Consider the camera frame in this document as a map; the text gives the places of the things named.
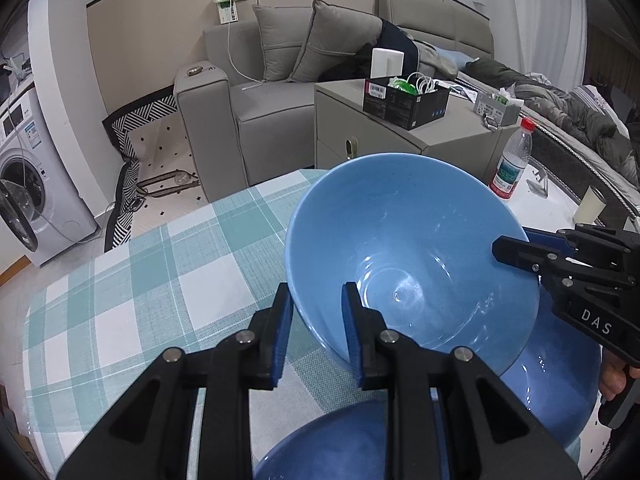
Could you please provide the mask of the person's right hand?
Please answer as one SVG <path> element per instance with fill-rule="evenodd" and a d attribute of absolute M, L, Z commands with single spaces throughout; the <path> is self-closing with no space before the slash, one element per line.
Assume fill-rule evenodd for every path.
<path fill-rule="evenodd" d="M 607 401 L 612 401 L 626 388 L 627 377 L 639 379 L 640 370 L 628 365 L 611 351 L 602 351 L 599 389 Z"/>

